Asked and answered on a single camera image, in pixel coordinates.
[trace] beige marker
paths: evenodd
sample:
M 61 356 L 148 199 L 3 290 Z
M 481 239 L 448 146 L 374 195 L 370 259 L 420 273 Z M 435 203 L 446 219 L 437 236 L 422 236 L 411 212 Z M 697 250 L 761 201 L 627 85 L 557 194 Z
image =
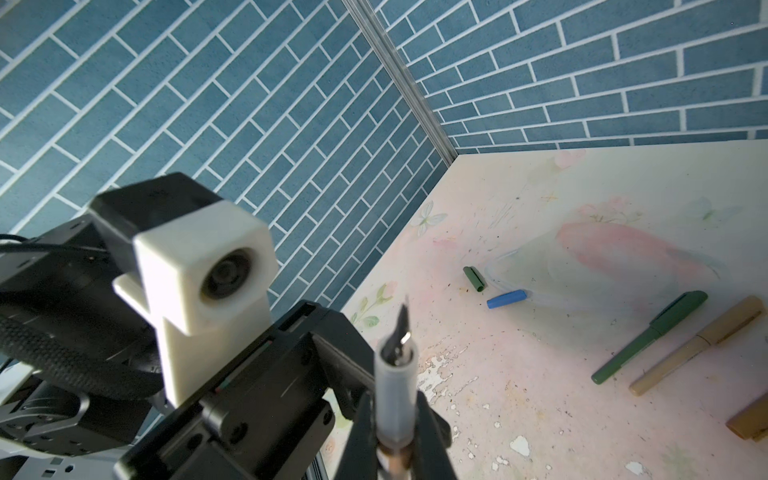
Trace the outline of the beige marker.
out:
M 682 366 L 688 360 L 708 349 L 712 345 L 718 345 L 725 339 L 738 332 L 749 322 L 765 313 L 766 309 L 762 300 L 750 295 L 744 300 L 720 315 L 712 323 L 705 326 L 692 339 L 685 342 L 680 348 L 669 354 L 665 359 L 629 386 L 630 392 L 641 396 L 665 376 Z
M 764 439 L 768 435 L 768 393 L 728 420 L 726 426 L 744 440 Z

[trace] pen barrel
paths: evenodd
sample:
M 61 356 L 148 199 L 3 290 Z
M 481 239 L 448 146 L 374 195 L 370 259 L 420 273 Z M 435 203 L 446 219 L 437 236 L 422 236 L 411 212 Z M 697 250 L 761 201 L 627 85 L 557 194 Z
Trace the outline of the pen barrel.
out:
M 651 343 L 655 342 L 660 337 L 659 332 L 654 329 L 646 329 L 634 340 L 629 342 L 629 345 L 625 346 L 619 353 L 608 360 L 605 365 L 592 374 L 592 381 L 600 385 L 611 378 L 626 362 L 632 360 L 632 358 L 638 353 L 645 350 Z
M 630 392 L 636 396 L 643 395 L 654 385 L 659 383 L 665 376 L 672 373 L 677 367 L 682 366 L 685 362 L 709 348 L 709 346 L 709 342 L 700 336 L 695 336 L 688 340 L 680 348 L 654 365 L 652 369 L 645 372 L 642 377 L 635 380 L 632 385 L 629 386 Z
M 768 392 L 725 424 L 742 439 L 758 441 L 768 435 Z
M 376 437 L 391 450 L 400 450 L 413 440 L 416 423 L 416 377 L 419 374 L 419 349 L 409 340 L 410 362 L 394 366 L 382 357 L 385 342 L 376 349 L 373 376 L 376 381 L 374 408 Z

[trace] screw hole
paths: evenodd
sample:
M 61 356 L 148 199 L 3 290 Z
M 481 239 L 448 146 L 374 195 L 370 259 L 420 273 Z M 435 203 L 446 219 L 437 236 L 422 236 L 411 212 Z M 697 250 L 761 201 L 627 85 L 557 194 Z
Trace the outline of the screw hole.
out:
M 232 445 L 236 445 L 240 443 L 244 438 L 245 435 L 248 433 L 248 424 L 247 423 L 241 423 L 238 426 L 232 430 L 232 435 L 230 435 L 230 443 Z
M 189 439 L 189 441 L 187 442 L 187 448 L 189 450 L 194 450 L 197 447 L 199 447 L 201 443 L 203 443 L 203 434 L 198 433 L 197 435 Z

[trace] table surface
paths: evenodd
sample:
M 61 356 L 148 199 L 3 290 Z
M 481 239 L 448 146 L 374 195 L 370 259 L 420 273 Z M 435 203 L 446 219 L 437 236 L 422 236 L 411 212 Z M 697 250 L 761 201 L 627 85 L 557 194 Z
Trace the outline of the table surface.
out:
M 343 312 L 375 347 L 409 298 L 419 388 L 452 425 L 459 478 L 765 478 L 768 440 L 725 422 L 768 389 L 766 317 L 645 395 L 627 387 L 741 298 L 768 300 L 766 152 L 744 141 L 462 155 Z M 466 265 L 491 286 L 475 292 Z M 487 308 L 515 287 L 530 298 Z M 591 381 L 694 289 L 710 295 L 702 307 Z M 351 427 L 332 403 L 331 477 Z

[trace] camera lens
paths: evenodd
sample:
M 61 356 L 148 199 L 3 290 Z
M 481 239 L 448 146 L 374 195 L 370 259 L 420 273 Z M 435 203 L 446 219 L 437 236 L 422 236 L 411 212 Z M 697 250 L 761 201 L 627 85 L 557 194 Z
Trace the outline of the camera lens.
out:
M 203 295 L 221 300 L 235 293 L 248 278 L 250 258 L 244 250 L 235 250 L 222 258 L 203 281 Z

